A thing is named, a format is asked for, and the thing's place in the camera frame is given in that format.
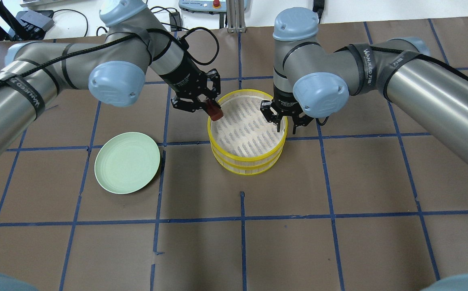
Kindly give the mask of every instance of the light blue control panel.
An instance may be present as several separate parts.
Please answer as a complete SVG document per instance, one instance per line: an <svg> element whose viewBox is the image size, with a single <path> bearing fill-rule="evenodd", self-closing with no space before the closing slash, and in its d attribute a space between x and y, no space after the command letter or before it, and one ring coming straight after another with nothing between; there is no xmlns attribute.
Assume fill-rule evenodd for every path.
<svg viewBox="0 0 468 291"><path fill-rule="evenodd" d="M250 0L245 0L245 9L248 7ZM227 0L219 0L221 7L214 8L212 1L198 1L198 0L179 0L178 6L184 11L190 12L203 12L203 13L226 13Z"/></svg>

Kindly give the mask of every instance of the light green plate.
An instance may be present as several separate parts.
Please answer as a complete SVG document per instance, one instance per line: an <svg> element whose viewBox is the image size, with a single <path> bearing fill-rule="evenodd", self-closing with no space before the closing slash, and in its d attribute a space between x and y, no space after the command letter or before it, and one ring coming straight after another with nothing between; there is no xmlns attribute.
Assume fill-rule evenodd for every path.
<svg viewBox="0 0 468 291"><path fill-rule="evenodd" d="M141 133L123 133L103 145L94 173L106 191L128 194L146 186L159 165L160 151L152 138Z"/></svg>

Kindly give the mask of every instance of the red object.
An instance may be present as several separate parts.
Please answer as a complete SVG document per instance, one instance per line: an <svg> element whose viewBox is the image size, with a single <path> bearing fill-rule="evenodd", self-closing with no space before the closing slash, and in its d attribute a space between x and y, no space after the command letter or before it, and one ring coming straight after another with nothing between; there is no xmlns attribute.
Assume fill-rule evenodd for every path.
<svg viewBox="0 0 468 291"><path fill-rule="evenodd" d="M207 107L207 114L208 116L210 116L210 119L212 121L218 121L223 117L223 110L221 110L221 108L215 101L207 99L205 100L205 104Z"/></svg>

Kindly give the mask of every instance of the brown tile floor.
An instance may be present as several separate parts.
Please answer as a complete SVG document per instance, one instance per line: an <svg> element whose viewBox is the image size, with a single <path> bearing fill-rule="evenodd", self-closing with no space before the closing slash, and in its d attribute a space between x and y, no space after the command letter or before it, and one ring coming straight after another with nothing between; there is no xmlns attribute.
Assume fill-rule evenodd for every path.
<svg viewBox="0 0 468 291"><path fill-rule="evenodd" d="M431 23L368 22L368 34L364 23L322 24L319 39L332 52L369 35L420 36L468 74L468 18ZM222 95L240 83L272 94L272 31L241 35L241 76L238 35L215 31L221 52L204 70L228 78ZM200 60L213 53L201 45L208 37L189 37ZM73 41L103 38L58 40ZM10 45L0 44L0 63ZM160 78L149 71L147 81ZM393 120L376 92L351 97L322 139L315 124L300 128L271 170L241 177L214 160L203 112L167 108L168 89L148 83L136 105L99 110L88 92L64 91L9 147L0 272L40 291L416 291L468 272L468 166L395 105ZM403 148L395 122L410 134ZM152 136L164 159L147 187L114 195L93 165L100 145L126 131Z"/></svg>

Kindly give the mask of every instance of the yellow rimmed basket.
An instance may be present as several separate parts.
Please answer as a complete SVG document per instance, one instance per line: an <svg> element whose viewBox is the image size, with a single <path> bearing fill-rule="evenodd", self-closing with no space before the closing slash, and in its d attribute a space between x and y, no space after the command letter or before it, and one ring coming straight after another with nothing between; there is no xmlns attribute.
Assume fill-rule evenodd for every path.
<svg viewBox="0 0 468 291"><path fill-rule="evenodd" d="M257 175L269 170L279 159L288 133L283 118L278 133L273 123L261 114L263 100L272 97L258 90L237 90L226 94L218 103L224 117L207 122L210 147L225 169L239 175Z"/></svg>

